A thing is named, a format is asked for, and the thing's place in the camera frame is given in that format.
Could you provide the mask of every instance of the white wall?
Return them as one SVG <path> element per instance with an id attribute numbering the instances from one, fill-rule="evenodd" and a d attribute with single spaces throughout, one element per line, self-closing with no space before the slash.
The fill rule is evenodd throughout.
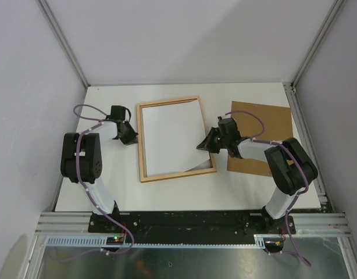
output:
<path id="1" fill-rule="evenodd" d="M 297 86 L 320 167 L 357 244 L 357 0 L 350 0 Z"/>
<path id="2" fill-rule="evenodd" d="M 36 2 L 0 0 L 1 278 L 16 277 L 51 203 L 63 134 L 74 129 L 72 107 L 83 96 Z"/>
<path id="3" fill-rule="evenodd" d="M 88 82 L 291 81 L 333 0 L 48 0 Z"/>

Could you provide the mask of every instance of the paper sheet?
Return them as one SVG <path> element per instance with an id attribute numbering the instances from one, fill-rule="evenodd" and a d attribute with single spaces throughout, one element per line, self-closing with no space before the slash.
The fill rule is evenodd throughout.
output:
<path id="1" fill-rule="evenodd" d="M 199 101 L 142 109 L 147 176 L 191 170 L 209 160 Z"/>

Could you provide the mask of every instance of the white table surface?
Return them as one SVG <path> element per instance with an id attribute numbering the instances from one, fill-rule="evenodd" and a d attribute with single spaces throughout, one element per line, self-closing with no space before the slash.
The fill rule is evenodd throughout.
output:
<path id="1" fill-rule="evenodd" d="M 217 127 L 217 117 L 229 112 L 231 101 L 289 107 L 282 83 L 129 85 L 88 88 L 86 104 L 106 113 L 111 105 L 123 105 L 132 112 L 131 125 L 137 130 L 136 104 L 164 99 L 199 96 L 206 129 Z M 90 108 L 83 116 L 100 118 Z M 294 137 L 299 139 L 293 123 Z M 78 132 L 94 125 L 81 119 Z M 217 173 L 140 183 L 137 144 L 124 146 L 109 141 L 102 147 L 101 177 L 122 211 L 153 210 L 243 210 L 261 209 L 269 201 L 276 186 L 271 177 L 227 171 L 227 152 L 215 154 Z M 313 184 L 294 208 L 319 208 Z M 64 178 L 56 211 L 92 211 L 83 188 Z"/>

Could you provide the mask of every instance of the wooden picture frame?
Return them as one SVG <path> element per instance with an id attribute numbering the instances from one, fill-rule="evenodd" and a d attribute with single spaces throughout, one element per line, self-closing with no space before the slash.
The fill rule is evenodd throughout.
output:
<path id="1" fill-rule="evenodd" d="M 137 132 L 138 132 L 138 161 L 140 167 L 140 181 L 142 183 L 151 182 L 151 181 L 158 181 L 164 179 L 171 179 L 171 178 L 179 178 L 179 177 L 186 177 L 186 176 L 197 176 L 199 174 L 206 174 L 206 173 L 215 173 L 217 172 L 215 157 L 213 154 L 209 154 L 209 163 L 210 168 L 202 169 L 202 170 L 190 170 L 185 171 L 183 173 L 170 173 L 170 174 L 163 174 L 159 176 L 147 176 L 147 169 L 146 169 L 146 160 L 145 160 L 145 143 L 144 143 L 144 122 L 142 119 L 142 109 L 143 108 L 150 108 L 153 106 L 165 106 L 165 105 L 172 105 L 177 103 L 186 103 L 198 100 L 199 107 L 201 108 L 201 113 L 203 117 L 201 102 L 198 96 L 188 97 L 188 98 L 180 98 L 180 99 L 171 99 L 166 101 L 157 101 L 157 102 L 148 102 L 148 103 L 140 103 L 136 107 L 137 111 Z"/>

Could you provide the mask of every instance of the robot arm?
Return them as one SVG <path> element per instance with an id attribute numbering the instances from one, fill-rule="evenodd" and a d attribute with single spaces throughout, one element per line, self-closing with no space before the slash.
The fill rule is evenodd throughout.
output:
<path id="1" fill-rule="evenodd" d="M 305 190 L 305 182 L 291 158 L 286 154 L 283 145 L 300 165 L 310 184 L 318 176 L 318 171 L 300 143 L 295 138 L 278 142 L 277 146 L 269 142 L 252 141 L 249 137 L 241 137 L 237 123 L 233 118 L 219 117 L 218 128 L 211 128 L 207 137 L 197 149 L 211 153 L 219 153 L 227 149 L 231 157 L 239 159 L 256 159 L 267 162 L 277 187 L 272 198 L 262 209 L 268 223 L 283 217 L 295 202 L 299 192 Z"/>
<path id="2" fill-rule="evenodd" d="M 137 133 L 125 121 L 127 109 L 122 106 L 112 106 L 111 113 L 102 125 L 84 135 L 81 139 L 80 176 L 95 203 L 107 214 L 119 211 L 116 202 L 111 198 L 102 179 L 101 145 L 109 140 L 120 139 L 125 145 L 137 143 Z M 61 173 L 71 182 L 78 183 L 76 173 L 76 145 L 79 133 L 67 133 L 63 138 Z M 94 208 L 95 214 L 102 214 Z"/>

